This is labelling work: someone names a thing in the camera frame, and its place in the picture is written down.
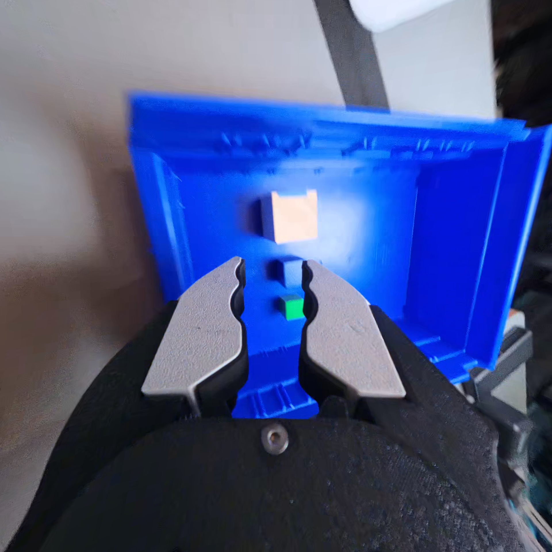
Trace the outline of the black desk strip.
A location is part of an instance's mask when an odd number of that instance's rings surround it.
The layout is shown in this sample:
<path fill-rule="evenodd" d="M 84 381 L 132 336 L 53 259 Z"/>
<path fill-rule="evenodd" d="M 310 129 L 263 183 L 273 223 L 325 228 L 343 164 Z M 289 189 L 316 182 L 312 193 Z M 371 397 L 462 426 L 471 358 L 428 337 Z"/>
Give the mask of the black desk strip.
<path fill-rule="evenodd" d="M 389 111 L 373 37 L 349 1 L 314 1 L 346 106 Z"/>

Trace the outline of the grey desk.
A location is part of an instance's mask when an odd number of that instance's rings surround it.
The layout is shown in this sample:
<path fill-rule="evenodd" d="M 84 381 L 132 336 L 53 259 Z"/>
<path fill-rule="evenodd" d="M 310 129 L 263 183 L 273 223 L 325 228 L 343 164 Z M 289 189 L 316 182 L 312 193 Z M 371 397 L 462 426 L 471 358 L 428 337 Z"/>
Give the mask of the grey desk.
<path fill-rule="evenodd" d="M 494 117 L 490 1 L 373 41 L 391 109 Z M 1 1 L 1 551 L 79 399 L 162 304 L 135 90 L 345 104 L 314 1 Z"/>

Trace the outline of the blue plastic bin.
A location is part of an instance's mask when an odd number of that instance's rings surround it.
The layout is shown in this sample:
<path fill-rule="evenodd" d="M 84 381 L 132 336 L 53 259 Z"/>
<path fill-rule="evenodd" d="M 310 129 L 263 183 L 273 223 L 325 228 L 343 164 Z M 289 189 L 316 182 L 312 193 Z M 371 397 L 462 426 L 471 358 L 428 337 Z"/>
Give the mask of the blue plastic bin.
<path fill-rule="evenodd" d="M 494 368 L 551 154 L 551 125 L 132 93 L 129 152 L 162 294 L 245 260 L 249 377 L 236 418 L 307 418 L 305 319 L 267 263 L 313 259 L 395 321 L 451 384 Z M 318 238 L 262 235 L 260 199 L 318 195 Z"/>

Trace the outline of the small green cube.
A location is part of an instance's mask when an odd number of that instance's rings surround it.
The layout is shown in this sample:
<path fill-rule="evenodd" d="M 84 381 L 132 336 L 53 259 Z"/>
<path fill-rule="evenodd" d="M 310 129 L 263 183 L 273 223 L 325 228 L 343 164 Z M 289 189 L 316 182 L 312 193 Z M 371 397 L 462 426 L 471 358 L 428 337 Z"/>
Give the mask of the small green cube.
<path fill-rule="evenodd" d="M 285 294 L 278 298 L 278 310 L 286 321 L 295 321 L 304 318 L 304 298 L 299 294 Z"/>

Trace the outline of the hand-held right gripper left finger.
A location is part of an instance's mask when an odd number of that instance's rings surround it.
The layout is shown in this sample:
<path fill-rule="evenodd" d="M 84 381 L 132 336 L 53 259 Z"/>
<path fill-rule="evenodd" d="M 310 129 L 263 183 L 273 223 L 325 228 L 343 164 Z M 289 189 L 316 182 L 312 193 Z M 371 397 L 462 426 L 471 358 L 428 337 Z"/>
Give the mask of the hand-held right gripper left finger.
<path fill-rule="evenodd" d="M 249 375 L 245 284 L 245 260 L 232 257 L 181 295 L 142 384 L 146 398 L 182 400 L 191 415 L 232 414 Z"/>

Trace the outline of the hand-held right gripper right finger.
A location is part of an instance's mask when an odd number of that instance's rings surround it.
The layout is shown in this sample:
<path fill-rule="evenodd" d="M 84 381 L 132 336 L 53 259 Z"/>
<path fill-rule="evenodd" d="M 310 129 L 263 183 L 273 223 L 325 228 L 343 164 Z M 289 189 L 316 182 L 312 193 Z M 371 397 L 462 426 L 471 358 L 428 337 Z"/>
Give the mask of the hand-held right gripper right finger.
<path fill-rule="evenodd" d="M 314 260 L 302 263 L 300 385 L 319 406 L 336 396 L 404 399 L 406 389 L 370 303 L 347 281 Z"/>

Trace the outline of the small blue cube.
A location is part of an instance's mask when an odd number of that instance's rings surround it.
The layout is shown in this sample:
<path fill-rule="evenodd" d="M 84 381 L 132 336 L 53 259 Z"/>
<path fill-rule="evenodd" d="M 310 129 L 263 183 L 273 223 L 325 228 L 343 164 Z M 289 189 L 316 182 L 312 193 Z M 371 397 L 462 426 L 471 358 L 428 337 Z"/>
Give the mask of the small blue cube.
<path fill-rule="evenodd" d="M 267 263 L 267 278 L 277 281 L 286 289 L 301 287 L 303 259 L 295 256 L 286 256 L 272 259 Z"/>

